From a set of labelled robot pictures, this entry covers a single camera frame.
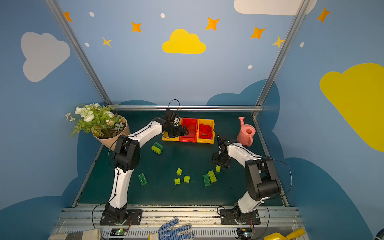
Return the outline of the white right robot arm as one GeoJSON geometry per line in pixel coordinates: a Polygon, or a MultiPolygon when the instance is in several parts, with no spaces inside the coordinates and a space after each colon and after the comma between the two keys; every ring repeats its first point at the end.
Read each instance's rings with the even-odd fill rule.
{"type": "Polygon", "coordinates": [[[247,189],[233,209],[220,210],[222,225],[259,225],[257,207],[282,190],[274,160],[254,154],[236,141],[223,140],[218,136],[217,143],[219,150],[213,153],[212,163],[228,169],[231,161],[236,160],[245,168],[247,189]]]}

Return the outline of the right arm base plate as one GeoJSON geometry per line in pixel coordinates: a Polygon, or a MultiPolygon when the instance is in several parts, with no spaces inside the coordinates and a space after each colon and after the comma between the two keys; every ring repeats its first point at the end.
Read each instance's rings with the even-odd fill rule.
{"type": "Polygon", "coordinates": [[[235,209],[220,209],[219,213],[222,225],[260,225],[261,219],[257,210],[250,213],[242,213],[235,209]]]}

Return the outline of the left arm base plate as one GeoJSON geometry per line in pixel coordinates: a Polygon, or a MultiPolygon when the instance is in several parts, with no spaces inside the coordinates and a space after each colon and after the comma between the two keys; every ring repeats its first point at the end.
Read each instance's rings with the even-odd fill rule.
{"type": "Polygon", "coordinates": [[[122,210],[118,213],[104,211],[100,220],[101,226],[138,226],[141,223],[142,210],[122,210]]]}

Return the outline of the long lime lego diagonal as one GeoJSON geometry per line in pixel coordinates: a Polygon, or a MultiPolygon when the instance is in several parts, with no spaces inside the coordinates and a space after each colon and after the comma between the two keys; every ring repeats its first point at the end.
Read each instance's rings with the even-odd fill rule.
{"type": "Polygon", "coordinates": [[[217,178],[215,176],[214,171],[208,171],[208,175],[209,175],[211,183],[215,183],[217,181],[217,178]]]}

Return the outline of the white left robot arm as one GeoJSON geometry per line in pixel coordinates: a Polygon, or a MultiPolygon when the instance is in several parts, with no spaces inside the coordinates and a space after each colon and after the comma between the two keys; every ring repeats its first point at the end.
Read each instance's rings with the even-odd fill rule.
{"type": "Polygon", "coordinates": [[[124,225],[127,212],[128,189],[134,169],[138,166],[141,147],[152,138],[167,133],[170,138],[189,134],[186,126],[180,125],[176,111],[166,109],[162,117],[154,118],[147,126],[127,136],[120,136],[114,150],[114,183],[111,197],[105,205],[100,225],[124,225]]]}

